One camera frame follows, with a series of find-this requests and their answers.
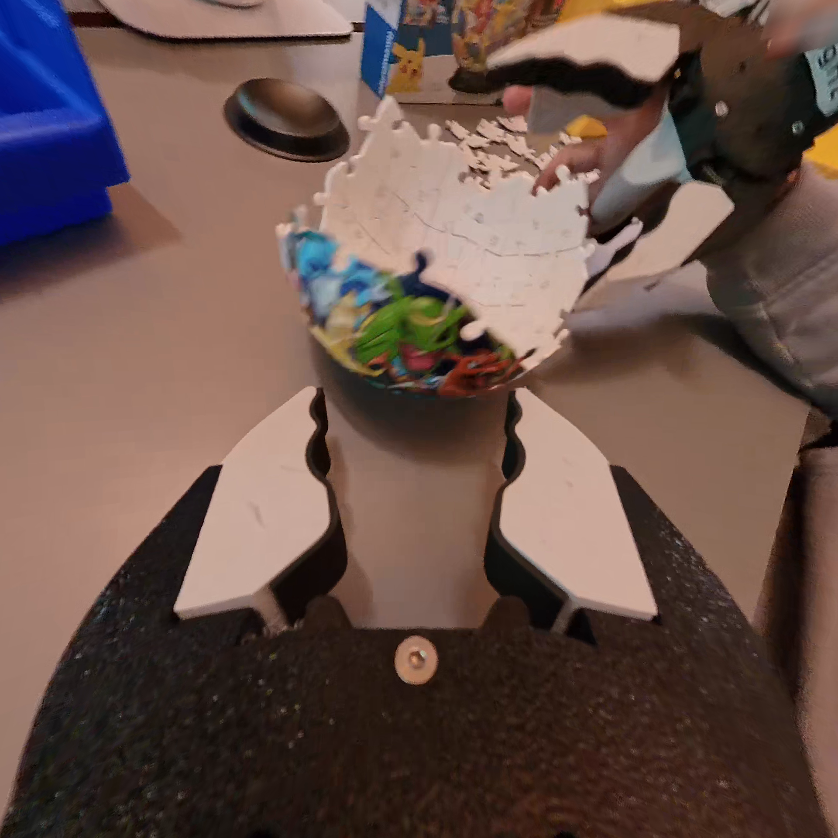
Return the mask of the half-built colourful puzzle ball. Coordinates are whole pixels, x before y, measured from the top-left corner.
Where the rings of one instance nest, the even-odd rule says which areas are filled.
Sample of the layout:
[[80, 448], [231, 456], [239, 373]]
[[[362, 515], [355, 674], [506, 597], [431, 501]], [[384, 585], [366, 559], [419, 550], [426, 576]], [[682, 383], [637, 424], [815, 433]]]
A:
[[312, 340], [383, 392], [472, 399], [547, 361], [589, 283], [589, 189], [560, 170], [477, 184], [444, 127], [415, 130], [387, 97], [363, 142], [276, 228]]

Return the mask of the black round ball stand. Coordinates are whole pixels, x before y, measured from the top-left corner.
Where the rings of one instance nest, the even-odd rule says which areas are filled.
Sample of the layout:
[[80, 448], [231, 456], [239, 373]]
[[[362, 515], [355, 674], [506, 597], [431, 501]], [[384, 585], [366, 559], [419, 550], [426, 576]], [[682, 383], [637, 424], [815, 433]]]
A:
[[350, 132], [331, 102], [291, 81], [248, 79], [225, 101], [223, 113], [240, 139], [278, 158], [330, 162], [350, 147]]

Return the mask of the blue plastic bin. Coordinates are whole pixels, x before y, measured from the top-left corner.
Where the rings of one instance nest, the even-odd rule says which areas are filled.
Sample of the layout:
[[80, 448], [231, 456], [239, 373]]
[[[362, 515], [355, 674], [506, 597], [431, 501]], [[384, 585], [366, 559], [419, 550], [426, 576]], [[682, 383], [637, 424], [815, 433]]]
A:
[[61, 2], [1, 2], [1, 245], [110, 215], [130, 174]]

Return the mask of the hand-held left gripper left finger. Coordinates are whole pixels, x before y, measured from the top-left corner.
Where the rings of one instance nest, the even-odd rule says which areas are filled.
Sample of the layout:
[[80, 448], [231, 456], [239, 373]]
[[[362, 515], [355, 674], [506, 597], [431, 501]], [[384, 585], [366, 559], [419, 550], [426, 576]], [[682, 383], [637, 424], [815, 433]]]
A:
[[250, 610], [279, 634], [336, 587], [348, 551], [328, 431], [323, 389], [309, 386], [226, 456], [174, 602], [179, 619]]

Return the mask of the colourful cardboard puzzle box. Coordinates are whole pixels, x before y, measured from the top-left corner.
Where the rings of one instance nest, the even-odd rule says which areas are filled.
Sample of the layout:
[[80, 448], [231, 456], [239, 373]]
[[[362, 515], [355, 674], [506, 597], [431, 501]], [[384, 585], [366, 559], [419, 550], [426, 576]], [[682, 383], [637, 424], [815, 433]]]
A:
[[361, 79], [407, 104], [493, 106], [486, 61], [553, 25], [563, 1], [371, 1], [364, 6]]

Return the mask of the yellow flat object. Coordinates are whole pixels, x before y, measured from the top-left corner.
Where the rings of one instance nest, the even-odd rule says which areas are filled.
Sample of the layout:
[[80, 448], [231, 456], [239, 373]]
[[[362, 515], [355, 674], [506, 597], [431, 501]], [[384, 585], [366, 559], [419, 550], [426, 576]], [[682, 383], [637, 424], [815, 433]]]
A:
[[[569, 137], [580, 141], [607, 136], [607, 129], [602, 122], [587, 116], [576, 118], [564, 131]], [[837, 126], [819, 135], [804, 156], [826, 178], [837, 180]]]

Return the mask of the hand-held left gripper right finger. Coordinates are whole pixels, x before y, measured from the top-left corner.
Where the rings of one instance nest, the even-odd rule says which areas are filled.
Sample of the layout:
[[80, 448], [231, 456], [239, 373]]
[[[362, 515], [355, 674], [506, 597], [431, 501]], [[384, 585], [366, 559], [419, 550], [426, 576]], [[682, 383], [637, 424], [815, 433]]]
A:
[[582, 634], [592, 613], [655, 623], [658, 605], [613, 468], [571, 422], [519, 388], [508, 396], [503, 481], [486, 540], [486, 577], [529, 624]]

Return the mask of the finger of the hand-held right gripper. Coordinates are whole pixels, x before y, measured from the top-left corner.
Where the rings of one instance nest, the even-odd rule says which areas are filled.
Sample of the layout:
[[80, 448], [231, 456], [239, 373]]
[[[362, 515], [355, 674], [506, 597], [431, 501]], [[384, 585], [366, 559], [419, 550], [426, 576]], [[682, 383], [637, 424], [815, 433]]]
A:
[[680, 27], [636, 15], [594, 14], [529, 34], [488, 58], [488, 88], [531, 89], [530, 131], [579, 117], [639, 110], [680, 57]]
[[656, 225], [635, 216], [594, 247], [586, 264], [590, 282], [657, 278], [682, 267], [735, 209], [716, 184], [691, 181], [667, 190]]

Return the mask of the pile of puzzle pieces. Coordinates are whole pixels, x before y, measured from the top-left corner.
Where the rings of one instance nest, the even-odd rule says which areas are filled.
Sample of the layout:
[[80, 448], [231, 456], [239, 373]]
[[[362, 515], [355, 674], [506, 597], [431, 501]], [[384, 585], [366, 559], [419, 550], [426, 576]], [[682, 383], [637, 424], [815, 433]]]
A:
[[486, 188], [514, 174], [536, 176], [561, 149], [582, 142], [581, 137], [559, 131], [546, 150], [538, 151], [529, 142], [527, 128], [524, 117], [482, 118], [473, 129], [456, 120], [444, 122], [446, 138], [455, 141], [464, 154], [469, 175]]

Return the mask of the person's right hand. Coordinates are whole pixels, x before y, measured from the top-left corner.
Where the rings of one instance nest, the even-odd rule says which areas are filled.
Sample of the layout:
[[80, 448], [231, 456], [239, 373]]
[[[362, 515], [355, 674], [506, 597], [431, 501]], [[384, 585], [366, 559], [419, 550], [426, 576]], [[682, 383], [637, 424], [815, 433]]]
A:
[[618, 108], [592, 92], [559, 92], [545, 86], [513, 85], [504, 89], [502, 103], [511, 116], [527, 117], [529, 127], [565, 127], [581, 116], [582, 106], [593, 105], [592, 117], [599, 120], [605, 135], [562, 147], [540, 171], [531, 193], [550, 191], [559, 183], [558, 170], [570, 173], [599, 172], [589, 189], [591, 202], [602, 191], [624, 160], [658, 125], [668, 95], [668, 83], [660, 82], [634, 109]]

